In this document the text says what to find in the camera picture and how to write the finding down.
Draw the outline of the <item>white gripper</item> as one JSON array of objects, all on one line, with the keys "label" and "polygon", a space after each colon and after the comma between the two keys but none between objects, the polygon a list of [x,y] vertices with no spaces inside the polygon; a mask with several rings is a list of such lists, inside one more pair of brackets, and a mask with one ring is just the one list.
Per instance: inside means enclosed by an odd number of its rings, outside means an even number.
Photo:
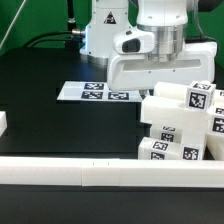
[{"label": "white gripper", "polygon": [[112,91],[150,90],[158,82],[189,85],[192,81],[214,81],[216,42],[190,43],[174,60],[155,62],[147,54],[109,58],[107,84]]}]

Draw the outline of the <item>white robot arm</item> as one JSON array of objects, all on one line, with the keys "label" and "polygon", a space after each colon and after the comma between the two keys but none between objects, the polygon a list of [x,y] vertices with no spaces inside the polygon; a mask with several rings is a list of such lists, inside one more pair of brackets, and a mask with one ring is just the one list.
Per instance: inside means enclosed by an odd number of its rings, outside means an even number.
[{"label": "white robot arm", "polygon": [[200,0],[138,0],[136,25],[116,34],[107,67],[113,91],[150,90],[159,82],[212,82],[217,43],[188,43],[187,12]]}]

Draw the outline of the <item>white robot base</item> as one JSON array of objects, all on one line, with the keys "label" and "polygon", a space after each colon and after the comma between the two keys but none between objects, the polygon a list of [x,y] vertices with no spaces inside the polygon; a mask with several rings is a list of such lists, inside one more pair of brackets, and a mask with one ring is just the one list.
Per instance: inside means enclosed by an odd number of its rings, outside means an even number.
[{"label": "white robot base", "polygon": [[132,27],[128,19],[129,0],[92,0],[91,20],[85,27],[83,61],[106,66],[115,34]]}]

